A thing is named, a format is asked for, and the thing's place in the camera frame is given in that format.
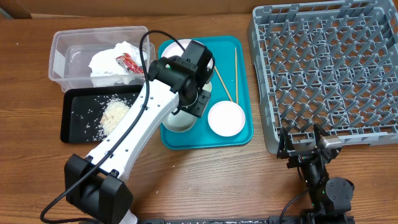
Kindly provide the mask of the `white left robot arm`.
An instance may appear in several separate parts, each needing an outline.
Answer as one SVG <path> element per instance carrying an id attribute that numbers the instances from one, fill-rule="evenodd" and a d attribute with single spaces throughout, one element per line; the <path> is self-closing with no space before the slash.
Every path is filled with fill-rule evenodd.
<path id="1" fill-rule="evenodd" d="M 126 185 L 139 154 L 172 113 L 201 118 L 210 99 L 203 89 L 212 77 L 213 54 L 192 40 L 180 56 L 154 60 L 139 96 L 111 134 L 85 158 L 65 164 L 66 200 L 90 216 L 89 222 L 137 223 Z"/>

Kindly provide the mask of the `red snack wrapper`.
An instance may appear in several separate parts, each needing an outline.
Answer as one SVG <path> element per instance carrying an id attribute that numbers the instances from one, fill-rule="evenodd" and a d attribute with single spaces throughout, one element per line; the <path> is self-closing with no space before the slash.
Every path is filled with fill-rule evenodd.
<path id="1" fill-rule="evenodd" d="M 141 66 L 139 66 L 128 53 L 116 57 L 117 63 L 130 73 L 144 73 Z"/>

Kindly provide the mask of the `white bowl with rice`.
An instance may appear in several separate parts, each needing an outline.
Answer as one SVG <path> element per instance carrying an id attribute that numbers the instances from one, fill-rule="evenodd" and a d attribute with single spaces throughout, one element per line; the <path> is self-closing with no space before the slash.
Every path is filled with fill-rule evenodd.
<path id="1" fill-rule="evenodd" d="M 193 128 L 197 117 L 185 111 L 179 111 L 176 115 L 170 113 L 162 122 L 162 125 L 174 133 L 183 133 Z"/>

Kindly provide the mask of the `pile of rice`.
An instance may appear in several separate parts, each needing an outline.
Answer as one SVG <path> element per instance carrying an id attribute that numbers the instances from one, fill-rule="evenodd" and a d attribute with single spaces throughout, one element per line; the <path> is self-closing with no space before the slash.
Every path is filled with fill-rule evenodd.
<path id="1" fill-rule="evenodd" d="M 70 142 L 104 140 L 136 99 L 134 93 L 79 96 L 73 99 Z"/>

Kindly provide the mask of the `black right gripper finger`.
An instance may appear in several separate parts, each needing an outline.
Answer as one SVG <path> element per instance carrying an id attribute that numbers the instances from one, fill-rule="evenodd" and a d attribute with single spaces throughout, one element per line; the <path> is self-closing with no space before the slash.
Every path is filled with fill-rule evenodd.
<path id="1" fill-rule="evenodd" d="M 315 136 L 315 143 L 318 148 L 325 148 L 323 145 L 322 137 L 329 136 L 330 134 L 326 132 L 318 123 L 313 125 L 313 133 Z"/>
<path id="2" fill-rule="evenodd" d="M 285 128 L 280 130 L 278 152 L 293 151 L 294 145 L 289 137 L 289 133 Z"/>

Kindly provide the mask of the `white napkin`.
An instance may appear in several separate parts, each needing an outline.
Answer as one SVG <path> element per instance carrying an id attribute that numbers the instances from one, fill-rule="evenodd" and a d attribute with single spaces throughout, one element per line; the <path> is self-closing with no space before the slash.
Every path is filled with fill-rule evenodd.
<path id="1" fill-rule="evenodd" d="M 115 45 L 113 49 L 103 50 L 95 54 L 89 67 L 91 81 L 94 87 L 114 86 L 115 84 L 129 84 L 133 80 L 140 80 L 139 73 L 127 72 L 116 58 L 123 53 L 129 54 L 138 66 L 142 67 L 139 48 L 124 41 Z"/>

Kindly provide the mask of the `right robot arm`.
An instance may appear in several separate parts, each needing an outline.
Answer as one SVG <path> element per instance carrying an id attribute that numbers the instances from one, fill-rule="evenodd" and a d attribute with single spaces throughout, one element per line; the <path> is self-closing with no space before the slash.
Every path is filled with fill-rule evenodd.
<path id="1" fill-rule="evenodd" d="M 296 168 L 306 189 L 290 200 L 281 211 L 276 223 L 334 223 L 354 224 L 351 210 L 354 183 L 341 177 L 331 178 L 326 165 L 342 150 L 342 141 L 336 135 L 327 133 L 319 124 L 313 125 L 315 146 L 299 151 L 295 148 L 285 128 L 280 130 L 277 158 L 287 159 L 287 168 Z M 287 217 L 287 209 L 304 195 L 309 195 L 311 208 L 304 208 L 299 215 Z"/>

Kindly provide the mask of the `cream paper cup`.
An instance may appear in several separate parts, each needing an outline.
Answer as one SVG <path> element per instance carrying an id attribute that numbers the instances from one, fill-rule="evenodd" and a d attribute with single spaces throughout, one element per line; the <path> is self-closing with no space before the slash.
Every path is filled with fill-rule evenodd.
<path id="1" fill-rule="evenodd" d="M 208 82 L 208 83 L 204 84 L 202 90 L 203 90 L 203 91 L 208 91 L 209 93 L 211 93 L 211 91 L 212 91 L 212 84 L 211 84 L 211 82 Z"/>

